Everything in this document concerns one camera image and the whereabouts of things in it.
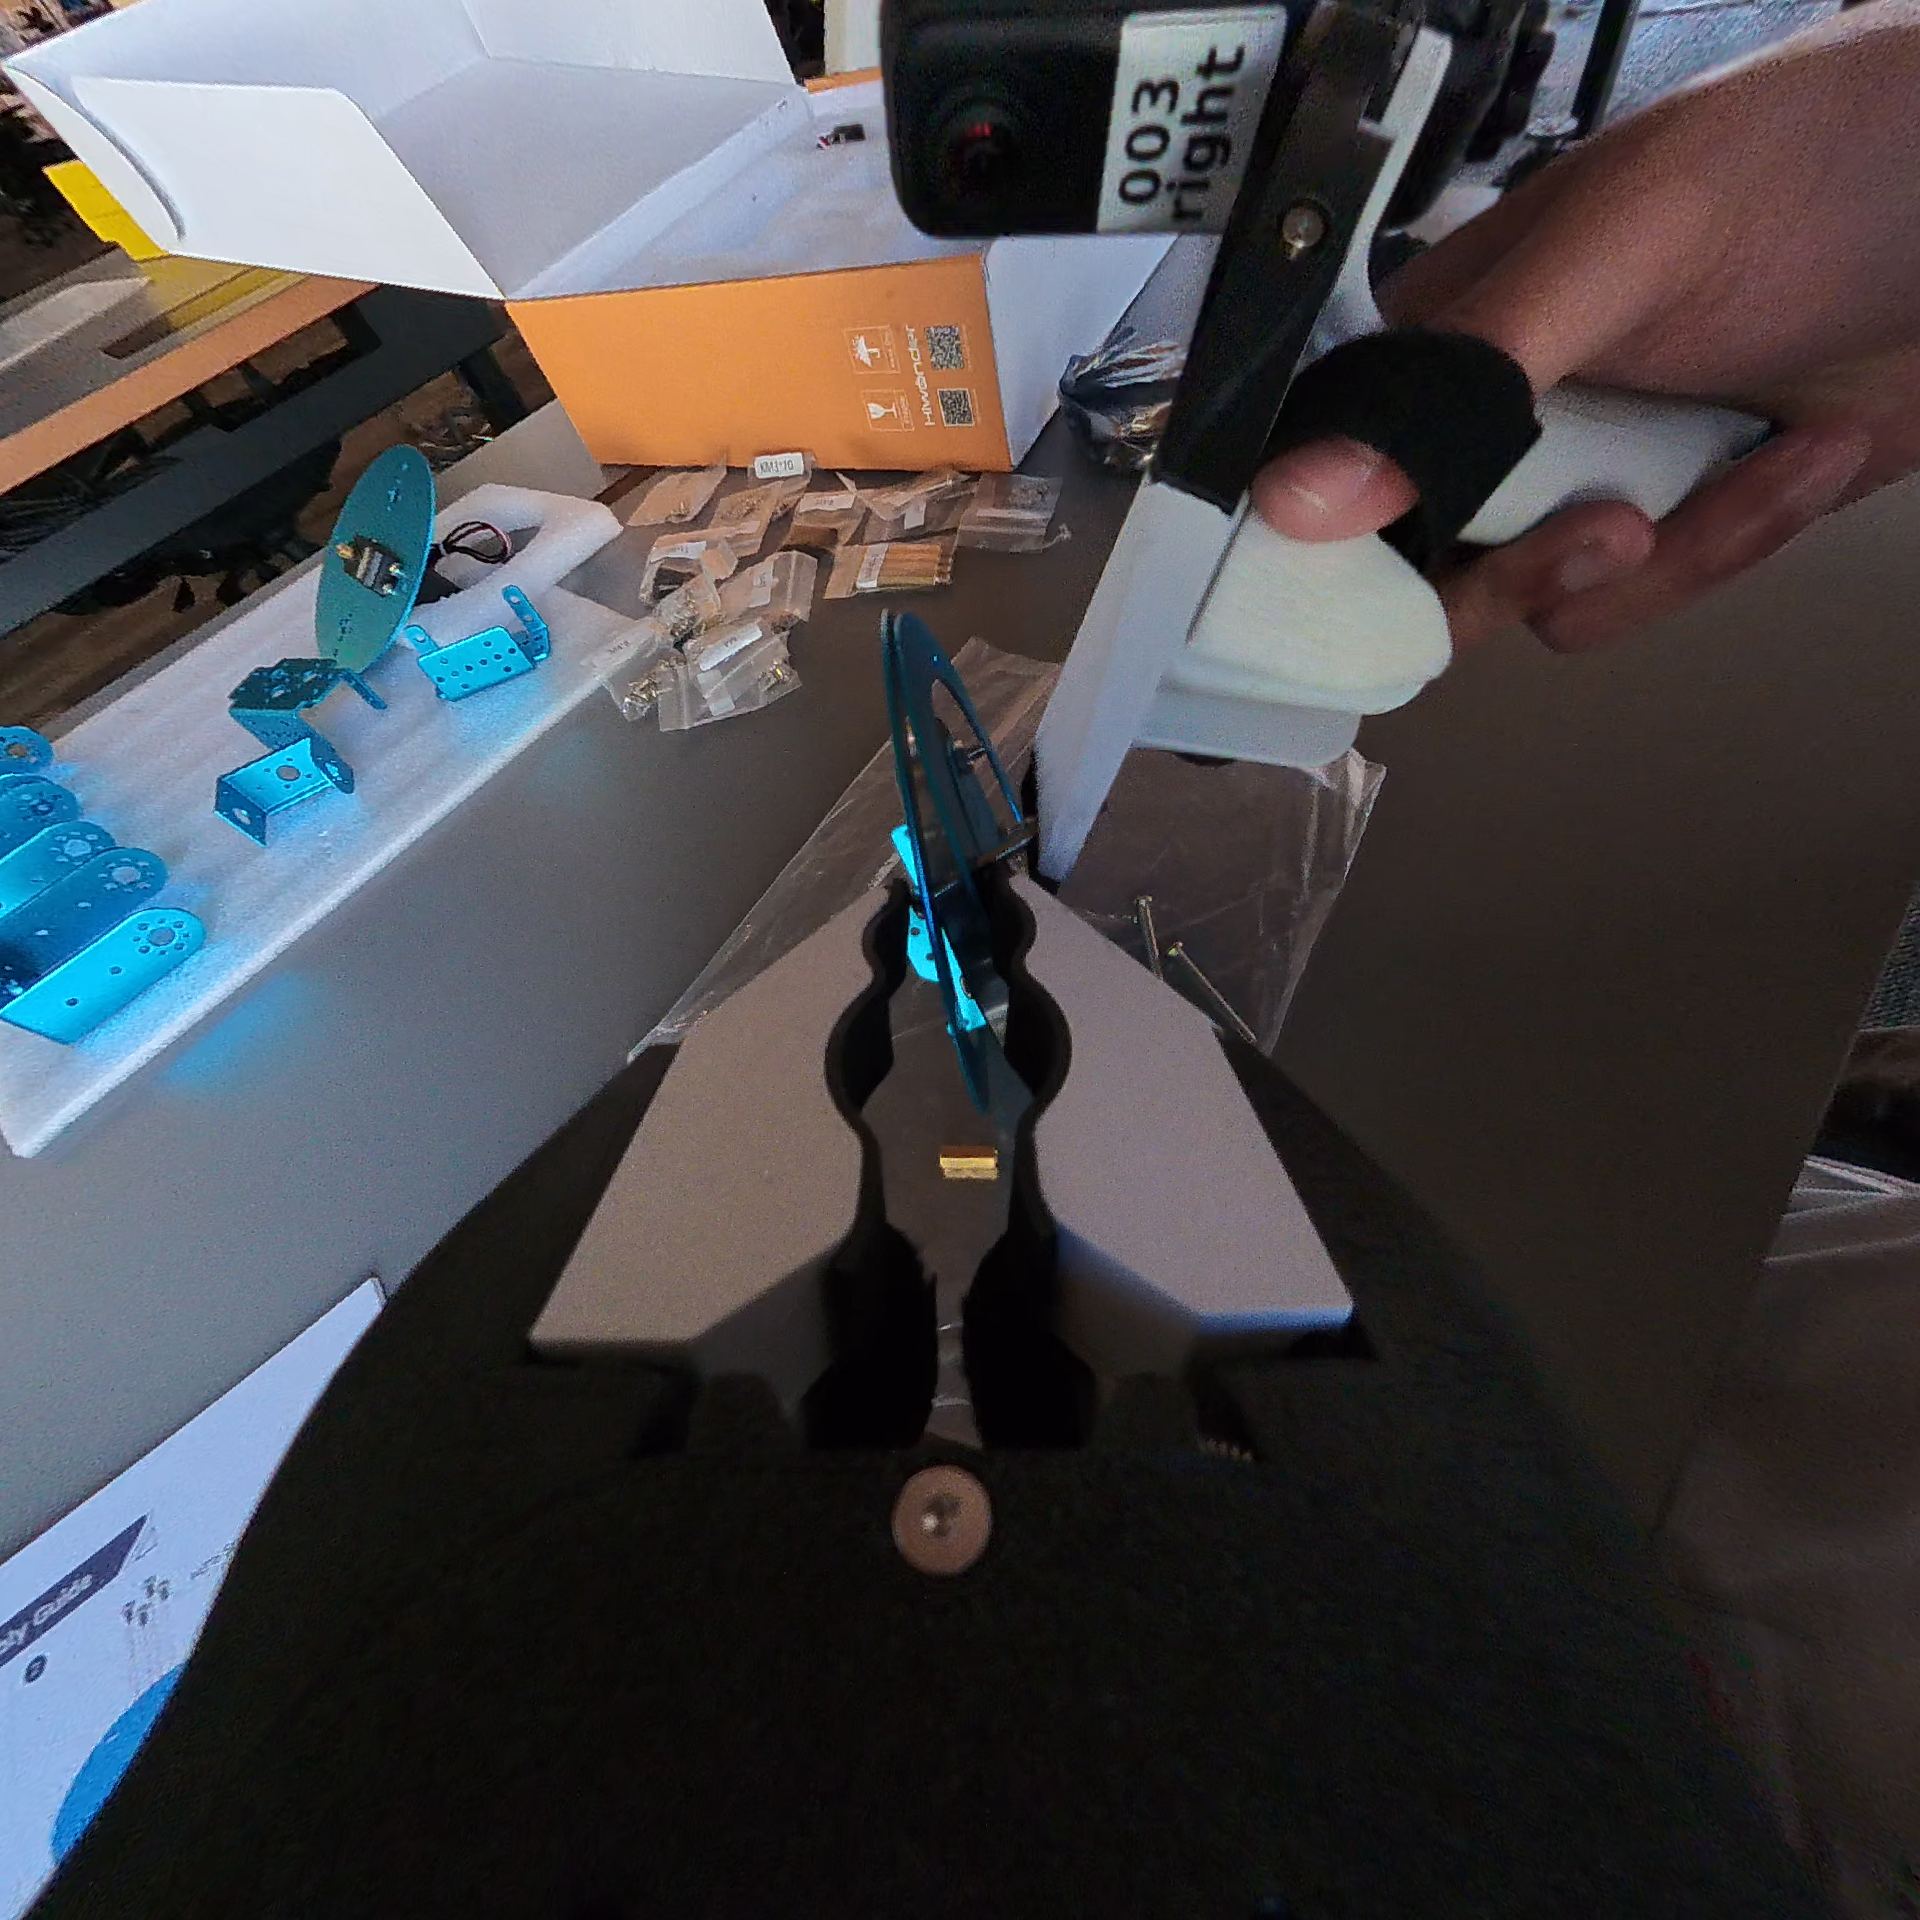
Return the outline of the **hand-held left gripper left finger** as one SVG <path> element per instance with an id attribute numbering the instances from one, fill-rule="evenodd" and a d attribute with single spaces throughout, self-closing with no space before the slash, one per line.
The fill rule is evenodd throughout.
<path id="1" fill-rule="evenodd" d="M 754 1376 L 815 1446 L 922 1441 L 933 1285 L 861 1109 L 893 1065 L 908 892 L 870 886 L 678 1045 L 533 1329 L 559 1358 Z"/>

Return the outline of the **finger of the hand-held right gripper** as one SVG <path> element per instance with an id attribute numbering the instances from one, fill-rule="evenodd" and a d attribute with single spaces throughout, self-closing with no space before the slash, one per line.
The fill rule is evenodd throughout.
<path id="1" fill-rule="evenodd" d="M 1066 880 L 1082 856 L 1241 516 L 1243 508 L 1221 510 L 1171 485 L 1140 485 L 1041 720 L 1044 880 Z"/>

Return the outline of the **blue round rotating base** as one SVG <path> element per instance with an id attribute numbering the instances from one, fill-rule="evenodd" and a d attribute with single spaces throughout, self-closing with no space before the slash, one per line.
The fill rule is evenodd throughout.
<path id="1" fill-rule="evenodd" d="M 1003 1046 L 1010 992 L 993 946 L 989 877 L 1023 853 L 1033 827 L 966 686 L 918 614 L 882 618 L 881 672 L 902 804 L 895 849 L 922 926 L 908 949 L 940 987 L 970 1097 L 1012 1134 L 1028 1090 Z"/>

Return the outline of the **grey desk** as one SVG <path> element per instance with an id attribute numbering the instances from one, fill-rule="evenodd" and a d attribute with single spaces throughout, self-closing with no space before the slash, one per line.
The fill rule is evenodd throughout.
<path id="1" fill-rule="evenodd" d="M 1363 737 L 1383 793 L 1284 1069 L 1516 1308 L 1659 1510 L 1916 882 L 1916 332 L 1817 323 L 1708 595 L 1489 561 L 1494 634 Z M 361 1281 L 396 1285 L 622 1065 L 882 742 L 870 609 L 660 739 L 591 688 L 63 1140 L 4 1156 L 4 1553 Z"/>

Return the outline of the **clear plastic bag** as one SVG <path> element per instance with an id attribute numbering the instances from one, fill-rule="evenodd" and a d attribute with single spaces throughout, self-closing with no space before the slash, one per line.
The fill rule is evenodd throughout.
<path id="1" fill-rule="evenodd" d="M 1062 901 L 1145 960 L 1135 901 L 1149 897 L 1158 946 L 1187 949 L 1259 1049 L 1274 1052 L 1383 778 L 1357 752 L 1316 771 L 1134 752 Z M 895 877 L 901 818 L 893 755 L 882 746 L 641 1045 L 684 1041 L 868 886 Z"/>

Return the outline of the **dark bag of parts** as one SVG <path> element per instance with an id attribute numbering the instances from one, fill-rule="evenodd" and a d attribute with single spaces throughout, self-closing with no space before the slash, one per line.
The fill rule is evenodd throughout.
<path id="1" fill-rule="evenodd" d="M 1061 411 L 1084 452 L 1101 468 L 1140 473 L 1165 429 L 1185 374 L 1187 347 L 1118 332 L 1076 355 L 1059 382 Z"/>

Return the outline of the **pile of small hardware bags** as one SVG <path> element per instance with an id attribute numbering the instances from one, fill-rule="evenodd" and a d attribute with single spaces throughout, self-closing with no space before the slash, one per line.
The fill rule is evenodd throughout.
<path id="1" fill-rule="evenodd" d="M 653 534 L 641 619 L 598 656 L 615 708 L 660 732 L 754 714 L 799 686 L 790 636 L 818 601 L 940 592 L 964 550 L 1031 556 L 1059 541 L 1062 483 L 940 468 L 918 480 L 810 485 L 803 454 L 761 459 L 713 496 L 717 468 L 669 472 L 630 516 Z"/>

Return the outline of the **orange cardboard box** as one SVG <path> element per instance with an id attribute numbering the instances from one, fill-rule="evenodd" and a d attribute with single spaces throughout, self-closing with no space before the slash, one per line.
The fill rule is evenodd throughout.
<path id="1" fill-rule="evenodd" d="M 926 238 L 754 2 L 149 2 L 6 74 L 171 252 L 502 302 L 601 465 L 1010 468 L 1169 252 Z"/>

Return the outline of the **white foam sheet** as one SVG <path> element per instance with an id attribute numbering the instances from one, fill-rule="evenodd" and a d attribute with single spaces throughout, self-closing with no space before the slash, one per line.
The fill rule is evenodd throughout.
<path id="1" fill-rule="evenodd" d="M 38 1154 L 219 1011 L 598 693 L 601 669 L 637 622 L 635 598 L 627 595 L 606 609 L 554 584 L 531 585 L 531 595 L 554 645 L 533 676 L 445 705 L 412 652 L 396 650 L 373 674 L 385 710 L 348 691 L 333 693 L 316 726 L 350 762 L 354 790 L 292 808 L 269 827 L 266 846 L 213 808 L 217 778 L 257 756 L 257 746 L 228 718 L 228 688 L 253 665 L 311 640 L 316 576 L 250 601 L 228 627 L 209 630 L 199 648 L 63 732 L 55 742 L 55 780 L 117 838 L 162 857 L 171 875 L 165 901 L 191 909 L 209 942 L 82 1042 L 36 1041 L 4 1027 L 3 1122 L 20 1158 Z"/>

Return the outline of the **white assembly guide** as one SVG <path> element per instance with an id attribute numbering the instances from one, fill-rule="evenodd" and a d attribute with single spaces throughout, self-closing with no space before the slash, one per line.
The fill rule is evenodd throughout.
<path id="1" fill-rule="evenodd" d="M 3 1568 L 3 1915 L 28 1910 L 171 1693 L 235 1544 L 385 1305 L 375 1281 Z"/>

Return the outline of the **teal round plate with servo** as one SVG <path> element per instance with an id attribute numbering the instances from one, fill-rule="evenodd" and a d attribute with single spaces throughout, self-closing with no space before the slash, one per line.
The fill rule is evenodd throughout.
<path id="1" fill-rule="evenodd" d="M 393 645 L 419 601 L 436 510 L 435 473 L 419 449 L 387 449 L 359 476 L 321 564 L 321 659 L 366 674 Z"/>

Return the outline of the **long wooden table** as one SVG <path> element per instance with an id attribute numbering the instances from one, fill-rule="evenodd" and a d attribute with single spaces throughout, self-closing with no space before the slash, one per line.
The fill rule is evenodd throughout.
<path id="1" fill-rule="evenodd" d="M 186 419 L 135 452 L 123 485 L 85 488 L 43 530 L 4 534 L 4 636 L 436 377 L 459 377 L 494 432 L 529 413 L 495 362 L 511 326 L 489 300 L 187 259 L 117 278 L 123 265 L 106 256 L 4 306 L 25 323 L 93 285 L 111 297 L 4 366 L 4 504 L 70 465 L 98 476 L 111 443 L 171 404 Z"/>

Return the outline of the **yellow plastic bins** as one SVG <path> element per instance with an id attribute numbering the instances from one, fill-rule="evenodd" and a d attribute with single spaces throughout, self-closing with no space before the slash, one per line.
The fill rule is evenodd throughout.
<path id="1" fill-rule="evenodd" d="M 85 227 L 111 250 L 126 252 L 135 264 L 149 264 L 166 256 L 166 250 L 145 234 L 130 210 L 82 161 L 49 163 L 42 172 L 50 188 L 85 221 Z"/>

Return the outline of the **small blue bracket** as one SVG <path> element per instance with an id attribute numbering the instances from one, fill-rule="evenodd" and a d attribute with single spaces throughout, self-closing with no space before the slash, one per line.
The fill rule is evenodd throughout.
<path id="1" fill-rule="evenodd" d="M 213 790 L 214 812 L 259 846 L 271 842 L 271 824 L 287 809 L 332 793 L 350 795 L 354 774 L 321 737 L 302 737 L 222 774 Z"/>

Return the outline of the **dark teal bracket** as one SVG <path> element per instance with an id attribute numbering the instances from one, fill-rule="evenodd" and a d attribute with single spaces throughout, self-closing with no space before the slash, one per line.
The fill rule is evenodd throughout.
<path id="1" fill-rule="evenodd" d="M 348 665 L 332 659 L 282 659 L 259 665 L 231 691 L 231 720 L 268 752 L 291 749 L 305 739 L 318 739 L 305 714 L 338 686 L 350 686 L 369 707 L 387 710 L 387 701 Z"/>

